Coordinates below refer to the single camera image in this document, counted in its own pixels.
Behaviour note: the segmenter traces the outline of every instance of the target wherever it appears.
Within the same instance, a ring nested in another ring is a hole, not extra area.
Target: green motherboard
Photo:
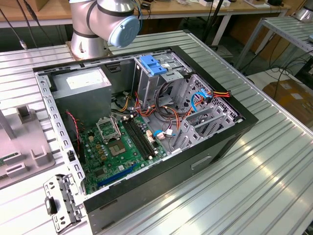
[[[142,130],[144,138],[148,139],[146,131],[149,130],[142,117],[134,117],[134,122]],[[104,143],[97,127],[80,134],[84,143],[85,162],[82,167],[85,173],[84,184],[87,194],[91,194],[99,189],[99,183],[105,183],[110,180],[111,184],[115,180],[126,176],[125,173],[131,173],[141,168],[151,165],[161,158],[166,157],[166,152],[159,144],[158,140],[150,144],[151,148],[156,151],[153,158],[145,159],[131,138],[120,120],[117,127],[121,137],[111,139]],[[102,134],[111,134],[114,131],[111,125],[105,125],[101,128]]]

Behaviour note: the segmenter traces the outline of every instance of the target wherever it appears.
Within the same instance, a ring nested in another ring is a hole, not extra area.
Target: power cable
[[[26,43],[19,37],[18,33],[15,31],[14,27],[12,26],[12,24],[10,23],[10,21],[7,19],[7,17],[5,16],[4,12],[1,10],[0,8],[0,13],[2,14],[3,18],[5,19],[5,21],[9,24],[10,28],[12,29],[12,31],[14,32],[14,34],[16,35],[16,37],[18,38],[18,40],[20,41],[21,46],[27,50],[27,45]]]
[[[211,17],[211,13],[212,13],[212,7],[213,7],[213,1],[212,1],[212,3],[211,3],[211,8],[210,8],[209,16],[208,16],[207,21],[206,21],[206,23],[205,23],[205,28],[204,28],[204,31],[203,31],[203,34],[202,34],[202,41],[203,41],[203,42],[204,42],[205,31],[206,31],[206,28],[207,28],[208,23],[209,23],[209,21],[210,21],[210,17]]]
[[[25,19],[25,21],[26,21],[26,24],[27,24],[28,31],[29,31],[29,33],[30,33],[31,39],[33,40],[33,43],[34,43],[35,47],[38,48],[38,46],[37,46],[37,44],[36,44],[36,41],[35,41],[35,39],[34,39],[33,32],[31,31],[31,27],[30,27],[30,25],[29,25],[29,21],[28,21],[26,15],[25,15],[25,12],[24,12],[24,10],[23,10],[23,8],[22,8],[22,5],[20,4],[19,0],[16,0],[16,2],[17,2],[17,4],[19,5],[19,8],[20,8],[20,10],[21,10],[21,12],[22,12],[22,14],[23,14],[23,17],[24,17],[24,19]]]
[[[244,72],[244,69],[247,68],[247,67],[249,67],[250,64],[256,59],[256,57],[258,57],[258,56],[261,54],[261,52],[267,47],[267,45],[269,44],[269,42],[272,40],[272,38],[273,38],[273,36],[270,37],[270,39],[269,39],[268,42],[264,45],[264,47],[263,47],[256,55],[254,55],[254,57],[253,57],[245,66],[243,66],[241,69],[238,69],[238,70],[239,70],[240,72]]]
[[[206,41],[206,39],[207,39],[207,37],[208,37],[210,31],[211,31],[211,28],[212,28],[213,23],[214,23],[215,20],[217,19],[217,16],[218,16],[217,14],[218,14],[219,11],[220,11],[220,8],[221,8],[221,6],[222,6],[222,3],[223,3],[223,0],[220,0],[219,3],[217,4],[217,7],[215,8],[215,11],[214,11],[212,20],[210,21],[210,24],[209,24],[207,30],[205,31],[204,37],[203,37],[203,39],[202,39],[202,41],[203,41],[204,43],[205,43],[205,41]]]
[[[36,23],[38,24],[39,28],[41,29],[41,31],[44,33],[44,35],[47,37],[49,43],[54,46],[54,44],[52,43],[52,41],[50,40],[49,36],[47,35],[47,33],[44,31],[44,29],[42,28],[42,26],[39,23],[39,20],[37,18],[36,13],[34,12],[34,10],[31,8],[31,6],[26,2],[26,0],[23,0],[24,4],[30,14],[30,16],[33,18],[34,21],[36,21]]]

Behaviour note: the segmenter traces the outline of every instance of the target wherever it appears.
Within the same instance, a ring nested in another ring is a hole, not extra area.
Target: cardboard box
[[[273,98],[276,84],[277,82],[268,84],[263,91]],[[313,96],[296,81],[280,81],[275,101],[307,127],[313,126]]]
[[[34,10],[34,12],[40,11],[41,8],[44,7],[44,5],[49,0],[27,0],[28,4],[31,6],[31,8]],[[23,0],[19,0],[20,4],[22,5],[22,8],[24,11],[27,11],[27,8],[24,4]],[[10,6],[14,8],[19,8],[17,2],[15,0],[0,0],[0,5],[2,6]]]

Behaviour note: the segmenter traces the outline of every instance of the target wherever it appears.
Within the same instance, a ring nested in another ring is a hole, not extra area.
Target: aluminum table
[[[117,221],[102,234],[302,234],[313,220],[313,133],[226,61],[183,31],[138,36],[114,54],[180,46],[258,119],[211,167]],[[0,53],[0,108],[4,114],[28,104],[36,110],[56,165],[0,190],[0,231],[53,235],[43,182],[66,166],[32,67],[72,61],[66,46]],[[83,220],[67,235],[90,235]]]
[[[261,19],[255,27],[252,35],[250,36],[248,42],[246,43],[238,58],[235,68],[239,68],[246,54],[250,50],[254,40],[257,38],[259,32],[263,27],[268,28],[270,31],[261,42],[256,53],[258,53],[266,45],[273,33],[278,34],[279,36],[286,39],[291,44],[300,48],[304,52],[313,51],[313,43],[308,39],[308,37],[313,34],[313,23],[303,23],[292,16],[264,18]]]

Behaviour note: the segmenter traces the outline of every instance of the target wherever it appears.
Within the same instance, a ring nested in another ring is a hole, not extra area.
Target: connector
[[[27,50],[27,45],[23,40],[20,40],[20,44],[25,50]]]

